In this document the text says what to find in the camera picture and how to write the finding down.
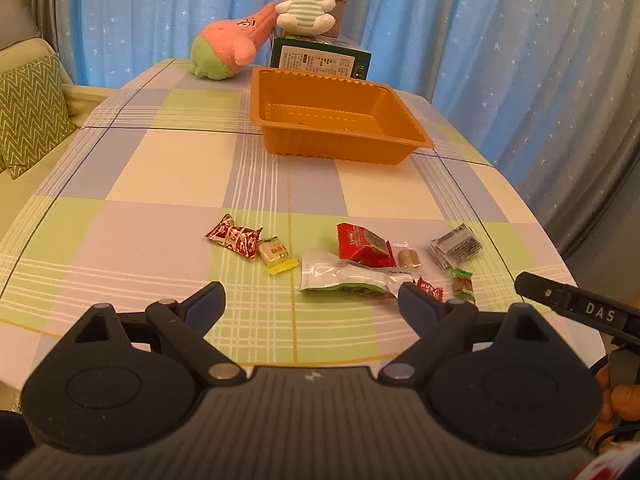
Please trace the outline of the right hand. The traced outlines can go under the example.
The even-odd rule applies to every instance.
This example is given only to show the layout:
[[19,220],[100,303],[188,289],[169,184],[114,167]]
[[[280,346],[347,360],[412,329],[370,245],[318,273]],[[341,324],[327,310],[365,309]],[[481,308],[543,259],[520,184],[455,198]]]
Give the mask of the right hand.
[[596,374],[596,381],[602,390],[602,406],[599,419],[594,426],[590,446],[599,454],[614,445],[612,439],[602,436],[614,428],[613,419],[618,417],[627,422],[638,422],[640,417],[640,389],[638,385],[610,386],[610,370],[602,367]]

